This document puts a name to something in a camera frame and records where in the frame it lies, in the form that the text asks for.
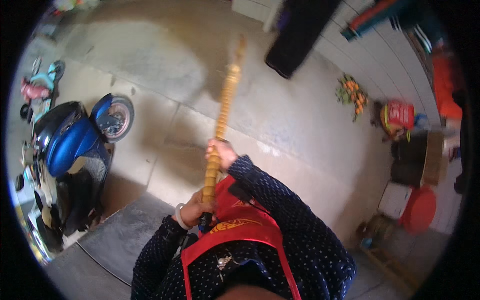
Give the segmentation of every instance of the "person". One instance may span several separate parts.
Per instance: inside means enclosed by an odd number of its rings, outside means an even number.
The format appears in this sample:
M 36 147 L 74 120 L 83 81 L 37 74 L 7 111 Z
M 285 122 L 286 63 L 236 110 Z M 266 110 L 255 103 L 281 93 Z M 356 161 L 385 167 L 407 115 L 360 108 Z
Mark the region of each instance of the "person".
M 216 201 L 196 192 L 167 216 L 133 268 L 131 299 L 342 299 L 356 266 L 335 234 L 294 192 L 210 140 L 228 176 Z M 203 212 L 210 231 L 174 257 Z

